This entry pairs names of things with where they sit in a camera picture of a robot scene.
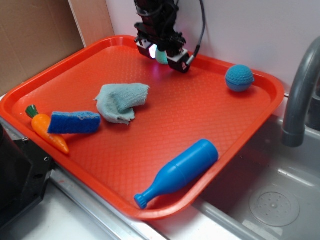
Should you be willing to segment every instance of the sponge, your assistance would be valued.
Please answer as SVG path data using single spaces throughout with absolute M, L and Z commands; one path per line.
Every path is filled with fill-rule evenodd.
M 54 111 L 49 125 L 49 134 L 91 134 L 98 130 L 100 114 L 90 111 Z
M 247 90 L 254 81 L 251 69 L 245 65 L 232 66 L 225 75 L 226 85 L 234 92 Z

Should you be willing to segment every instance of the carrot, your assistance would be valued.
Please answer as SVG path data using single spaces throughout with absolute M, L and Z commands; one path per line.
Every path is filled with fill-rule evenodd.
M 48 115 L 39 114 L 35 105 L 28 106 L 25 112 L 30 118 L 32 118 L 31 126 L 41 138 L 61 152 L 65 154 L 69 153 L 69 148 L 62 135 L 48 133 L 48 128 L 51 122 L 51 118 Z

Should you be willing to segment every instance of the light-green ball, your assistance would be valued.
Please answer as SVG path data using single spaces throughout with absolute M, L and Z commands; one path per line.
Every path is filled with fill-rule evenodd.
M 158 48 L 155 51 L 155 59 L 158 63 L 168 65 L 167 54 L 165 51 L 159 51 Z

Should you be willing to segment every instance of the sink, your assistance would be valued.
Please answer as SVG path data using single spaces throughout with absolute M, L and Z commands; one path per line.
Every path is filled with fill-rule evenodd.
M 303 145 L 290 148 L 280 142 L 281 125 L 272 116 L 200 199 L 250 239 L 318 240 L 320 134 L 307 128 Z

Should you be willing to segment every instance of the plastic tray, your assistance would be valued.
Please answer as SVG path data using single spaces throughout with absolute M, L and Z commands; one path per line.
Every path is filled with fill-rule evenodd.
M 140 55 L 133 37 L 109 37 L 10 91 L 0 103 L 0 115 L 122 213 L 141 220 L 161 219 L 188 207 L 283 100 L 280 82 L 258 71 L 253 71 L 255 82 L 247 91 L 232 92 L 225 83 L 231 66 L 198 55 L 189 72 L 180 73 Z M 69 155 L 34 133 L 25 114 L 30 104 L 48 115 L 97 113 L 94 99 L 101 87 L 121 83 L 149 85 L 146 104 L 134 108 L 130 125 L 103 120 L 97 133 L 66 134 Z M 157 197 L 147 209 L 139 209 L 134 195 L 200 139 L 217 147 L 218 162 L 179 192 Z

